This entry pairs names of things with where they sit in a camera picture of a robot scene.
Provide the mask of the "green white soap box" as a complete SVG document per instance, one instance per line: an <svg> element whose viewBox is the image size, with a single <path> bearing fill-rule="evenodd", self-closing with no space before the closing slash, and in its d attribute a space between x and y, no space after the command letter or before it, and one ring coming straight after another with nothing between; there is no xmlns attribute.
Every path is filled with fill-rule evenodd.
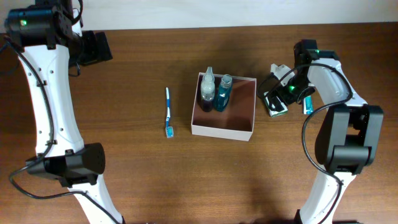
<svg viewBox="0 0 398 224"><path fill-rule="evenodd" d="M288 112L286 104L277 95L266 96L267 94L268 92L266 91L264 93L264 102L271 118Z"/></svg>

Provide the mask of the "blue mouthwash bottle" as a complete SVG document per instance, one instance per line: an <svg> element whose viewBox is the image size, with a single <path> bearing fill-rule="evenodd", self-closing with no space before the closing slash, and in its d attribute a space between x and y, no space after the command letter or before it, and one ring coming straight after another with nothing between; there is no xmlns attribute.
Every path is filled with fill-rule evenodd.
<svg viewBox="0 0 398 224"><path fill-rule="evenodd" d="M217 94L213 101L214 109L222 112L226 108L233 86L233 78L231 75L223 75L221 78Z"/></svg>

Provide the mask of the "clear purple soap pump bottle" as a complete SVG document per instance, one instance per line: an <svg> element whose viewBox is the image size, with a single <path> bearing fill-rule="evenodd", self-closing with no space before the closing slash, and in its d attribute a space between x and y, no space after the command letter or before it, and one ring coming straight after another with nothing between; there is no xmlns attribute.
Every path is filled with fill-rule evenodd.
<svg viewBox="0 0 398 224"><path fill-rule="evenodd" d="M200 85L201 100L200 106L204 112L210 112L213 109L213 100L215 98L215 77L213 68L208 67Z"/></svg>

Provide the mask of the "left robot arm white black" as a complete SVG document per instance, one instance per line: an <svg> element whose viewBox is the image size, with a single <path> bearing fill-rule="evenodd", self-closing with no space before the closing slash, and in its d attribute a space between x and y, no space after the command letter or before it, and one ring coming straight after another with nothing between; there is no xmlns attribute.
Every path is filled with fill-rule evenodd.
<svg viewBox="0 0 398 224"><path fill-rule="evenodd" d="M73 110L69 69L112 59L106 35L83 30L82 12L71 1L36 0L10 10L4 22L5 45L25 71L35 116L35 156L23 171L58 181L90 223L123 223L104 181L104 148L84 142Z"/></svg>

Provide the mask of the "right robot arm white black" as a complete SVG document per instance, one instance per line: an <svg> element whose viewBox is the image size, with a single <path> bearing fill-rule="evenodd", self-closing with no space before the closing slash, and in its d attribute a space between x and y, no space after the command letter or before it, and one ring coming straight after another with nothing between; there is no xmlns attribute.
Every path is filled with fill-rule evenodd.
<svg viewBox="0 0 398 224"><path fill-rule="evenodd" d="M307 97L319 93L323 106L308 115L301 133L303 150L309 157L307 126L317 113L326 111L315 141L315 157L309 158L318 172L294 223L332 223L347 186L375 159L384 112L355 92L335 51L320 50L316 40L302 39L294 45L294 59L293 68L271 66L277 83L261 97L270 116L278 116L288 105L305 105Z"/></svg>

